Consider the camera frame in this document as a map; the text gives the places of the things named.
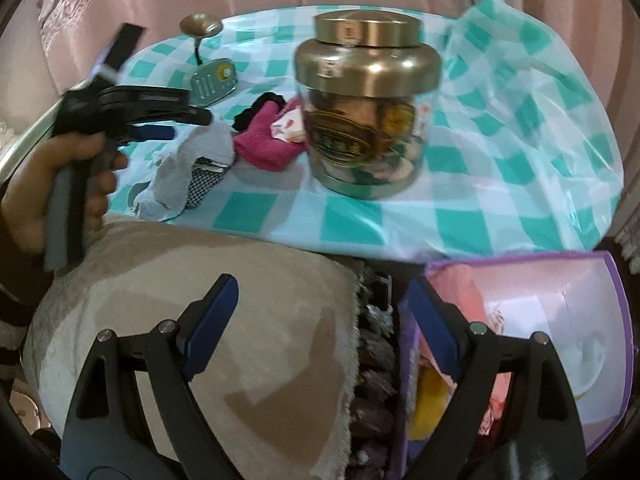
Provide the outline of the left hand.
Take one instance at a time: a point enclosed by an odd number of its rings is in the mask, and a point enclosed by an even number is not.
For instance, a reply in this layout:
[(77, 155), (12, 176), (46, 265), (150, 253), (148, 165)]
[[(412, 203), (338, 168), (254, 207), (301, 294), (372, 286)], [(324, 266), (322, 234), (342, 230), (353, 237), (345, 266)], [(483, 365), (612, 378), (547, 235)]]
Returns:
[(84, 136), (70, 132), (41, 143), (10, 179), (1, 200), (1, 215), (21, 252), (40, 255), (47, 244), (47, 218), (53, 211), (65, 212), (66, 170), (74, 162), (90, 162), (105, 148), (102, 133)]

